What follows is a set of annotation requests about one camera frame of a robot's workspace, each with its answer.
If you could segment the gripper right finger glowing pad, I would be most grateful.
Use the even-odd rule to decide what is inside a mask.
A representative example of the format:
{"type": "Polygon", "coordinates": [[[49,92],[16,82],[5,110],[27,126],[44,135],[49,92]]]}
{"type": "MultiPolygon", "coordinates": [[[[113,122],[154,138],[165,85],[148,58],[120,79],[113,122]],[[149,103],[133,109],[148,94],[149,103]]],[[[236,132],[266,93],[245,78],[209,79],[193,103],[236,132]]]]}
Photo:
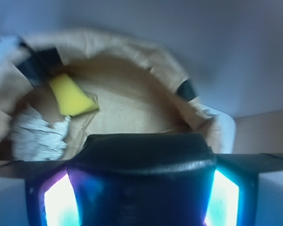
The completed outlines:
{"type": "Polygon", "coordinates": [[[219,154],[206,226],[283,226],[283,153],[219,154]]]}

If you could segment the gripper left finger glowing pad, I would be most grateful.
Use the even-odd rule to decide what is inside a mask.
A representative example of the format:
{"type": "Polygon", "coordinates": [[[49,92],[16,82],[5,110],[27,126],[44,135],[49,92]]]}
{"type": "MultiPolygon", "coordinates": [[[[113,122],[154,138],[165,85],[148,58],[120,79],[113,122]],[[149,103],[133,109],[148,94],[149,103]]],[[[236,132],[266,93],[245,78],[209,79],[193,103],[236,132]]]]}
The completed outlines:
{"type": "Polygon", "coordinates": [[[79,226],[64,161],[0,161],[0,226],[79,226]]]}

